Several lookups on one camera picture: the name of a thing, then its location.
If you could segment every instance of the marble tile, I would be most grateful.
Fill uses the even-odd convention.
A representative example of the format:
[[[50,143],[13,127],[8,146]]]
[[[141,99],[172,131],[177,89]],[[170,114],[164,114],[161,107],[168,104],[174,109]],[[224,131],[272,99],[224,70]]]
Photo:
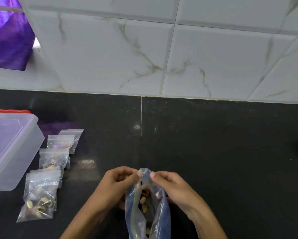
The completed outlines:
[[[298,39],[280,56],[250,100],[298,102]]]
[[[0,89],[64,91],[42,49],[33,49],[25,71],[0,68]]]
[[[67,91],[158,96],[174,24],[31,11]]]
[[[162,95],[245,100],[294,38],[175,25]]]
[[[298,34],[298,0],[180,0],[176,23]]]
[[[179,0],[21,0],[28,9],[174,23]]]

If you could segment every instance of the blue plastic bag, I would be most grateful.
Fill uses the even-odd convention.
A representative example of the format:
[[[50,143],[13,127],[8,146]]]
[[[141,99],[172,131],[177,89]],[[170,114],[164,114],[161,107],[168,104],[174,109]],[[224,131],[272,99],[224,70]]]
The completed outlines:
[[[148,197],[146,201],[150,201],[151,204],[148,205],[145,214],[138,208],[142,192],[140,181],[128,189],[125,201],[125,216],[129,239],[146,239],[147,221],[152,222],[149,239],[170,239],[171,216],[166,193],[163,188],[151,180],[151,171],[149,169],[140,169],[139,171],[142,174],[141,182],[143,186],[150,190],[149,197],[151,198]]]

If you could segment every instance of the forearm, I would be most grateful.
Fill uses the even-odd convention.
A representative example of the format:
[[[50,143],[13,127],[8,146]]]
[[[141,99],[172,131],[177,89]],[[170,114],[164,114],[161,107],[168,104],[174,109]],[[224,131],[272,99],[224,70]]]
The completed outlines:
[[[206,204],[198,205],[191,217],[199,239],[227,239],[221,225]]]
[[[60,239],[84,239],[87,238],[96,224],[103,221],[105,211],[92,209],[87,203],[79,210],[72,222],[68,225]]]

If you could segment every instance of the black countertop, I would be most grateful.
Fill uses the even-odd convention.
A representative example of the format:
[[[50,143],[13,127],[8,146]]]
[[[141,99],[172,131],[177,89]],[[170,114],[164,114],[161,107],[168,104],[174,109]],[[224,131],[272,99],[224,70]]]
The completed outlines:
[[[0,238],[58,238],[104,173],[122,165],[178,172],[228,238],[298,238],[298,105],[0,90],[0,108],[29,109],[45,136],[85,129],[54,218],[16,223],[24,176],[0,192]],[[174,205],[171,216],[172,238],[197,238]],[[128,238],[124,212],[114,209],[91,238]]]

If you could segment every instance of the plastic container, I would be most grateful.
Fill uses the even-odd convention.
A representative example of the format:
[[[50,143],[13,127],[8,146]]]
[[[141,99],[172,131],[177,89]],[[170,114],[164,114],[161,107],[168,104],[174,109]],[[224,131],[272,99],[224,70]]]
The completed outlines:
[[[44,136],[33,114],[0,113],[0,191],[14,189]]]

